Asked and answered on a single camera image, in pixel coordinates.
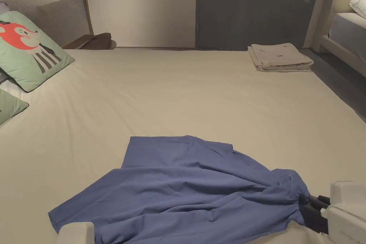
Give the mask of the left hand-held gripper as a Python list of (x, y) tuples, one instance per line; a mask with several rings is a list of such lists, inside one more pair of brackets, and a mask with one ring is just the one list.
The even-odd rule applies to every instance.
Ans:
[(59, 244), (94, 244), (95, 231), (91, 222), (76, 222), (62, 226), (58, 233)]

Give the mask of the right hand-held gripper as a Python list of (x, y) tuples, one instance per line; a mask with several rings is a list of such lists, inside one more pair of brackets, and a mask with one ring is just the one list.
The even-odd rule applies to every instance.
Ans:
[(330, 198), (310, 196), (310, 202), (299, 203), (305, 226), (328, 234), (334, 244), (366, 242), (366, 189), (353, 181), (331, 184)]

